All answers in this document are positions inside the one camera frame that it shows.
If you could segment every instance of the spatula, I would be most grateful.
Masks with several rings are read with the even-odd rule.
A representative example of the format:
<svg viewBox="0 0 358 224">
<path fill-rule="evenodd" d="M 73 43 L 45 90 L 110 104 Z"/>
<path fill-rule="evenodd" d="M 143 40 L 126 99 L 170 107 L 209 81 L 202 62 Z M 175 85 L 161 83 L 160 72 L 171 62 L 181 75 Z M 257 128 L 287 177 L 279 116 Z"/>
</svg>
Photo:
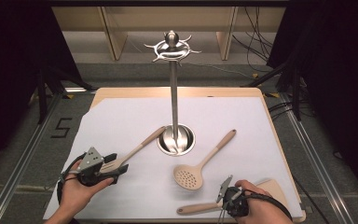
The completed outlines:
<svg viewBox="0 0 358 224">
<path fill-rule="evenodd" d="M 236 130 L 231 130 L 220 141 L 219 144 L 196 166 L 177 165 L 173 169 L 173 176 L 180 186 L 185 189 L 199 189 L 202 186 L 202 167 L 214 156 L 222 147 L 224 147 L 236 134 Z"/>
<path fill-rule="evenodd" d="M 144 148 L 147 144 L 149 144 L 151 141 L 153 141 L 153 139 L 156 139 L 160 134 L 162 134 L 165 130 L 165 127 L 161 127 L 157 130 L 155 130 L 152 134 L 150 134 L 150 136 L 148 136 L 138 147 L 136 147 L 135 149 L 133 149 L 129 154 L 127 154 L 125 157 L 122 157 L 120 159 L 114 160 L 114 161 L 110 161 L 106 164 L 104 164 L 101 167 L 101 173 L 106 173 L 106 172 L 110 172 L 113 170 L 116 170 L 118 167 L 120 167 L 120 165 L 124 162 L 127 161 L 130 157 L 132 157 L 135 153 L 137 153 L 139 150 L 141 150 L 142 148 Z"/>
<path fill-rule="evenodd" d="M 284 196 L 282 188 L 275 179 L 268 179 L 267 181 L 257 184 L 257 187 L 268 191 L 274 199 L 278 200 L 281 204 L 288 208 L 288 203 L 286 201 L 286 197 Z M 222 205 L 223 200 L 219 203 L 196 203 L 179 207 L 176 210 L 176 213 L 179 215 L 194 215 L 197 213 L 207 212 L 216 208 L 221 209 Z"/>
</svg>

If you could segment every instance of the wire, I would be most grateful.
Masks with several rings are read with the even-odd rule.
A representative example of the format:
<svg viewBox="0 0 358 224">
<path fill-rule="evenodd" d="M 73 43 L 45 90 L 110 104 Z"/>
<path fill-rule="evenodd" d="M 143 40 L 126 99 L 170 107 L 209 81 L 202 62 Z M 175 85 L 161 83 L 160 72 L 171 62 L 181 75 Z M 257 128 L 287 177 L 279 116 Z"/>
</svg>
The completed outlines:
<svg viewBox="0 0 358 224">
<path fill-rule="evenodd" d="M 293 108 L 291 107 L 291 108 L 289 108 L 289 109 L 285 109 L 283 112 L 281 112 L 281 113 L 279 113 L 279 114 L 276 114 L 276 115 L 274 115 L 274 116 L 271 116 L 272 121 L 274 121 L 275 119 L 277 119 L 280 115 L 282 115 L 282 114 L 284 114 L 284 113 L 286 113 L 286 112 L 289 112 L 290 110 L 293 110 Z"/>
<path fill-rule="evenodd" d="M 324 215 L 324 213 L 322 212 L 322 210 L 319 208 L 319 206 L 316 204 L 316 202 L 310 197 L 310 195 L 308 194 L 308 192 L 304 189 L 304 187 L 300 184 L 300 182 L 297 180 L 297 178 L 292 175 L 293 179 L 295 180 L 295 182 L 298 184 L 298 186 L 302 189 L 302 191 L 304 191 L 305 195 L 307 195 L 307 197 L 310 199 L 310 202 L 313 204 L 313 206 L 315 206 L 315 209 L 318 211 L 318 213 L 321 215 L 321 217 L 324 219 L 324 222 L 326 224 L 330 223 L 326 216 Z"/>
<path fill-rule="evenodd" d="M 265 62 L 267 61 L 267 58 L 266 58 L 260 51 L 258 51 L 258 50 L 256 50 L 256 49 L 253 49 L 253 48 L 251 48 L 251 47 L 249 47 L 249 46 L 243 44 L 242 42 L 240 42 L 240 40 L 239 40 L 235 35 L 233 35 L 232 37 L 234 37 L 234 39 L 237 40 L 237 42 L 238 42 L 240 45 L 242 45 L 244 48 L 246 48 L 246 49 L 250 50 L 251 52 L 253 52 L 254 54 L 256 54 L 256 55 L 257 55 L 258 57 L 260 57 L 263 61 L 265 61 Z"/>
<path fill-rule="evenodd" d="M 225 222 L 225 213 L 226 213 L 227 203 L 224 203 L 222 206 L 222 211 L 220 212 L 219 218 L 217 219 L 217 224 Z"/>
<path fill-rule="evenodd" d="M 233 37 L 234 37 L 234 39 L 236 39 L 243 47 L 245 47 L 245 48 L 247 49 L 247 52 L 246 52 L 246 61 L 247 61 L 247 63 L 248 63 L 255 71 L 258 71 L 258 72 L 268 72 L 268 71 L 263 71 L 263 70 L 260 70 L 260 69 L 257 69 L 257 68 L 255 68 L 255 67 L 253 67 L 253 66 L 251 65 L 250 61 L 249 61 L 249 52 L 251 51 L 251 52 L 253 52 L 255 55 L 257 55 L 258 57 L 260 57 L 262 60 L 264 60 L 264 61 L 266 62 L 266 61 L 268 60 L 268 58 L 269 58 L 269 51 L 267 50 L 266 45 L 271 48 L 271 44 L 270 44 L 269 42 L 268 42 L 267 44 L 264 43 L 263 39 L 265 39 L 265 38 L 264 38 L 264 36 L 262 36 L 262 35 L 260 34 L 260 32 L 259 32 L 259 26 L 258 26 L 259 10 L 260 10 L 260 9 L 259 9 L 259 7 L 258 7 L 258 8 L 256 9 L 256 19 L 255 19 L 255 24 L 254 24 L 254 22 L 252 21 L 252 19 L 251 19 L 249 13 L 248 13 L 248 11 L 247 11 L 247 9 L 246 9 L 246 7 L 245 7 L 246 15 L 247 15 L 247 17 L 248 17 L 248 19 L 249 19 L 249 21 L 250 21 L 250 23 L 252 24 L 252 27 L 253 27 L 253 29 L 254 29 L 254 32 L 253 32 L 252 35 L 249 35 L 248 33 L 246 33 L 248 36 L 251 37 L 251 40 L 250 40 L 250 42 L 249 42 L 249 46 L 246 46 L 245 44 L 241 43 L 241 42 L 238 40 L 237 37 L 235 37 L 235 36 L 233 36 Z M 251 47 L 251 46 L 252 46 L 252 42 L 253 42 L 254 40 L 256 40 L 256 41 L 258 41 L 258 42 L 260 43 L 261 52 L 255 50 L 255 49 L 253 49 L 253 48 Z"/>
<path fill-rule="evenodd" d="M 270 112 L 272 112 L 272 111 L 274 111 L 274 110 L 277 110 L 277 109 L 280 109 L 280 108 L 282 108 L 282 107 L 291 105 L 292 103 L 293 103 L 293 102 L 287 102 L 287 103 L 280 103 L 280 104 L 274 105 L 274 106 L 272 106 L 272 107 L 270 107 L 270 108 L 268 109 L 268 112 L 270 113 Z"/>
</svg>

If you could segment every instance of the hand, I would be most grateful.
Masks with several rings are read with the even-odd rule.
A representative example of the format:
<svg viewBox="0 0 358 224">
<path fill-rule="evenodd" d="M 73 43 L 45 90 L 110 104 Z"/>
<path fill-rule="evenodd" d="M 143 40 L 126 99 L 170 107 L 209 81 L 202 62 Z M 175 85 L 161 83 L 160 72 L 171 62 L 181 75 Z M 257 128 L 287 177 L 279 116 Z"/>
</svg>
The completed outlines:
<svg viewBox="0 0 358 224">
<path fill-rule="evenodd" d="M 81 160 L 77 161 L 71 170 L 75 170 L 80 163 Z M 107 178 L 92 187 L 87 187 L 82 185 L 75 177 L 76 175 L 69 174 L 65 178 L 60 207 L 45 223 L 69 223 L 78 212 L 86 207 L 94 194 L 108 187 L 114 180 Z"/>
<path fill-rule="evenodd" d="M 256 193 L 265 194 L 271 197 L 271 195 L 247 180 L 239 180 L 235 183 L 235 187 L 241 187 L 242 189 L 249 189 Z M 251 192 L 245 191 L 245 195 L 250 195 Z M 249 215 L 246 217 L 236 217 L 240 224 L 287 224 L 293 223 L 289 217 L 287 217 L 281 209 L 274 204 L 265 202 L 258 199 L 248 199 Z"/>
</svg>

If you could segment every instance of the aluminum rail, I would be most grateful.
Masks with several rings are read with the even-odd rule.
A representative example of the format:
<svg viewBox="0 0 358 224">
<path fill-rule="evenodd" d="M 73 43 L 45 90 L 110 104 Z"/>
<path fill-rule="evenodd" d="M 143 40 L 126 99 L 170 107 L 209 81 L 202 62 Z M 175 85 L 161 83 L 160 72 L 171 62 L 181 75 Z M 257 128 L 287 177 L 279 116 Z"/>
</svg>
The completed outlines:
<svg viewBox="0 0 358 224">
<path fill-rule="evenodd" d="M 284 103 L 290 102 L 289 98 L 285 93 L 281 93 L 281 97 Z M 322 188 L 324 189 L 324 192 L 329 202 L 331 203 L 334 212 L 336 213 L 339 223 L 354 223 L 344 200 L 339 195 L 339 192 L 335 184 L 333 183 L 333 180 L 331 179 L 329 173 L 325 169 L 324 164 L 322 163 L 318 155 L 318 152 L 310 141 L 310 138 L 308 137 L 308 134 L 305 131 L 304 126 L 302 125 L 302 122 L 296 119 L 296 116 L 292 111 L 288 112 L 288 116 L 290 121 L 292 122 L 293 127 L 295 128 L 295 131 L 299 140 L 301 141 L 303 148 L 305 149 L 310 164 L 312 165 L 313 170 L 318 176 Z"/>
<path fill-rule="evenodd" d="M 37 146 L 40 143 L 40 140 L 48 126 L 48 122 L 53 114 L 57 104 L 60 102 L 62 98 L 61 94 L 55 94 L 48 106 L 48 113 L 46 114 L 45 119 L 42 123 L 37 124 L 34 134 L 31 137 L 28 145 L 24 149 L 19 161 L 17 162 L 16 167 L 14 168 L 13 172 L 11 173 L 10 178 L 8 179 L 7 183 L 3 187 L 0 193 L 0 220 L 5 213 L 10 200 L 16 191 L 16 187 L 19 185 L 21 178 L 34 155 L 34 152 Z"/>
</svg>

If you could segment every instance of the wooden spoon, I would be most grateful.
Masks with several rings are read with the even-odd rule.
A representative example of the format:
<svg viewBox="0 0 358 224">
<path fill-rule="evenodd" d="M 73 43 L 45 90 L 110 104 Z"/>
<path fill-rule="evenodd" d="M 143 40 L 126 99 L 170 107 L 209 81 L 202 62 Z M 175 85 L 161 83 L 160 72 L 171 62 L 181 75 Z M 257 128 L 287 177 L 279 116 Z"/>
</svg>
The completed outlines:
<svg viewBox="0 0 358 224">
<path fill-rule="evenodd" d="M 173 169 L 173 176 L 176 183 L 185 189 L 199 189 L 202 186 L 202 167 L 214 156 L 222 147 L 224 147 L 236 134 L 236 130 L 231 130 L 220 141 L 219 144 L 196 166 L 177 165 Z"/>
<path fill-rule="evenodd" d="M 147 144 L 149 144 L 151 141 L 153 141 L 153 139 L 156 139 L 164 131 L 165 131 L 164 126 L 159 128 L 159 129 L 157 129 L 157 130 L 155 130 L 138 147 L 133 149 L 127 156 L 125 156 L 123 158 L 120 158 L 120 159 L 117 159 L 117 160 L 114 160 L 114 161 L 110 161 L 110 162 L 104 164 L 101 167 L 101 173 L 107 173 L 107 172 L 116 170 L 118 167 L 120 167 L 120 165 L 124 161 L 127 161 L 130 157 L 132 157 L 135 153 L 137 153 L 139 150 L 141 150 L 143 147 L 145 147 Z"/>
</svg>

